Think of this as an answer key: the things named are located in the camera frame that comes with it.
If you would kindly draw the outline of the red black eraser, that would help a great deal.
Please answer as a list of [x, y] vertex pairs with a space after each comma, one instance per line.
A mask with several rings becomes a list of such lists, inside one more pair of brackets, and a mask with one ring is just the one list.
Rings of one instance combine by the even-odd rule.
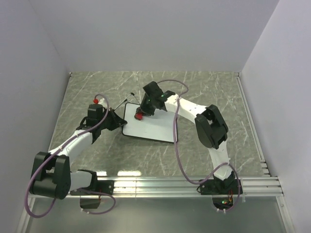
[[135, 114], [135, 119], [142, 120], [142, 118], [143, 118], [143, 113], [136, 113]]

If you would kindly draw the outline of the white whiteboard black frame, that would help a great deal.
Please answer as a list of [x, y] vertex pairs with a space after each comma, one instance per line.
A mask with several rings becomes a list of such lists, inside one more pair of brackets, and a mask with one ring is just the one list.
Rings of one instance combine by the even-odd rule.
[[124, 136], [173, 143], [174, 113], [156, 109], [153, 116], [144, 116], [142, 120], [137, 120], [134, 118], [137, 108], [138, 104], [125, 104], [123, 119], [127, 124], [122, 127]]

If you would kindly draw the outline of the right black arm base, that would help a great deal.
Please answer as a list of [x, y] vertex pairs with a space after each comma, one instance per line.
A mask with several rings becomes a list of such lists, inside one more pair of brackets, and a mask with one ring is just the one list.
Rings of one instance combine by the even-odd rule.
[[234, 179], [230, 184], [221, 180], [207, 180], [199, 185], [196, 191], [201, 195], [237, 195], [242, 194], [242, 186], [238, 186], [238, 180]]

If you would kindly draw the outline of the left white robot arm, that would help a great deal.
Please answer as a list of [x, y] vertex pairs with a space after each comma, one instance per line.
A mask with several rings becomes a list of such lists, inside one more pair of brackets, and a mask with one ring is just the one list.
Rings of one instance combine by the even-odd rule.
[[82, 189], [87, 195], [100, 190], [95, 171], [71, 172], [70, 164], [84, 149], [92, 145], [102, 130], [113, 131], [127, 121], [114, 109], [91, 104], [73, 135], [49, 152], [39, 152], [34, 159], [29, 193], [53, 199], [64, 199], [70, 191]]

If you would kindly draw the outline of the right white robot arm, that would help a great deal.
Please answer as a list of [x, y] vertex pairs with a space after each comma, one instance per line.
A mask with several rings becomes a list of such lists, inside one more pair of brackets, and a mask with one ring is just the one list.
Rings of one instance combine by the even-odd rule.
[[174, 113], [173, 133], [176, 131], [177, 118], [183, 117], [194, 123], [199, 141], [205, 146], [212, 159], [215, 190], [227, 193], [233, 186], [237, 175], [229, 162], [227, 153], [228, 126], [217, 106], [203, 106], [182, 98], [173, 91], [164, 92], [157, 82], [152, 81], [143, 87], [145, 92], [135, 118], [155, 114], [155, 110]]

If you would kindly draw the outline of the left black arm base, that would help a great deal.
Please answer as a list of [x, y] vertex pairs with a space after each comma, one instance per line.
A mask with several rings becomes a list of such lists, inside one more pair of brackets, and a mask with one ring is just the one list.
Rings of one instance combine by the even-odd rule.
[[97, 180], [93, 191], [113, 195], [114, 184], [113, 180]]

